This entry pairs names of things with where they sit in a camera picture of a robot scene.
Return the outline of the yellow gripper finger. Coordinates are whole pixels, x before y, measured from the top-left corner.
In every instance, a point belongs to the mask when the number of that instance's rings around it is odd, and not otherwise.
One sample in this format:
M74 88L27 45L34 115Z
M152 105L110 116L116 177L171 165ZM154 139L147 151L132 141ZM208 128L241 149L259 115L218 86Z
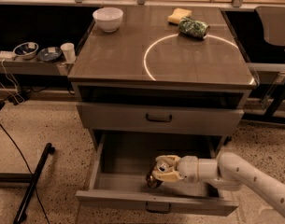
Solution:
M170 169L177 166L180 157L177 155L162 155L158 156L155 160L158 169Z
M152 175L163 182L178 182L179 180L182 180L183 177L180 175L178 171L171 170L168 172L160 172L158 170L153 170Z

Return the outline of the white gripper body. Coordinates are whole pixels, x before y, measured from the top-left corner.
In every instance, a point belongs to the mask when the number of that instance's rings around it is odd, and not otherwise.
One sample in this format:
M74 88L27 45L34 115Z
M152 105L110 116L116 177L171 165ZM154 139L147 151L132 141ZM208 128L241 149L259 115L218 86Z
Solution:
M177 170L187 183L197 183L198 176L198 158L195 156L185 156L178 161Z

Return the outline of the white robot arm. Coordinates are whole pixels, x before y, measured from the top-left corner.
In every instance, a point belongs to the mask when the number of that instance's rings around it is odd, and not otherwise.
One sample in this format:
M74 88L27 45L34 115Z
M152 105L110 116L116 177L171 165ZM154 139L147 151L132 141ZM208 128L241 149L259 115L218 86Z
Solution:
M158 188L163 182L179 181L202 181L216 189L230 191L237 191L245 185L285 217L285 184L232 152L222 152L217 159L158 156L146 180L151 188Z

